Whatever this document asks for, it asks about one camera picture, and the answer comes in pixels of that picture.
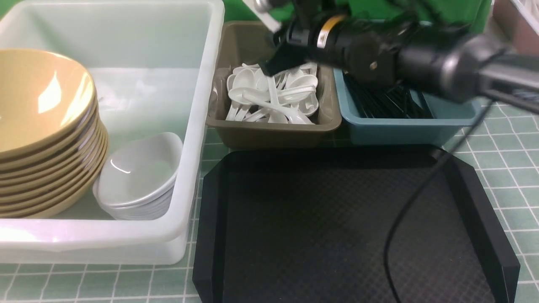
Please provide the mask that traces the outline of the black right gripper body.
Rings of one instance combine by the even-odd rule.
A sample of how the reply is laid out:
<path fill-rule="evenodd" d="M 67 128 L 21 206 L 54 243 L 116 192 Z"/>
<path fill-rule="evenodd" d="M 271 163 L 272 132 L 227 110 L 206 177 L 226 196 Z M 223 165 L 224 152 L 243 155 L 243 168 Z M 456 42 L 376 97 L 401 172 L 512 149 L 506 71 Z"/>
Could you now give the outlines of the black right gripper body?
<path fill-rule="evenodd" d="M 307 63 L 343 68 L 343 50 L 336 45 L 336 40 L 339 26 L 348 18 L 349 15 L 343 12 L 322 12 L 304 24 L 294 16 L 279 31 L 271 34 L 270 44 L 310 45 L 312 51 Z"/>

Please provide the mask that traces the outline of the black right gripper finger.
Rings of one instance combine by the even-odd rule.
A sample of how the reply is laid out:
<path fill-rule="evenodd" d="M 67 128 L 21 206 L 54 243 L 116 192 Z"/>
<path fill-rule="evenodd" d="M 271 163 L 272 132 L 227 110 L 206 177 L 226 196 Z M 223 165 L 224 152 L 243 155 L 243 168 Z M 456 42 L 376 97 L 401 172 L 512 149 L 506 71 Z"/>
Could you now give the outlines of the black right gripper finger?
<path fill-rule="evenodd" d="M 270 44 L 268 48 L 271 50 L 271 55 L 260 64 L 262 73 L 268 77 L 307 63 L 312 51 L 310 45 Z"/>

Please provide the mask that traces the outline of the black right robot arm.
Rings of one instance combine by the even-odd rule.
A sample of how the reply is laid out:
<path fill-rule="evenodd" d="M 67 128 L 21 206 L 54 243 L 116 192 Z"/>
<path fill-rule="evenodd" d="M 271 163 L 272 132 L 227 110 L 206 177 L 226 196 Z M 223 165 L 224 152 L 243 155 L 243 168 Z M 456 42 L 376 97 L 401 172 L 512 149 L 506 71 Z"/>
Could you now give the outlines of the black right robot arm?
<path fill-rule="evenodd" d="M 292 19 L 272 40 L 275 51 L 260 65 L 267 76 L 316 63 L 370 88 L 403 85 L 458 103 L 480 96 L 538 113 L 538 58 L 454 24 L 325 12 L 307 23 Z"/>

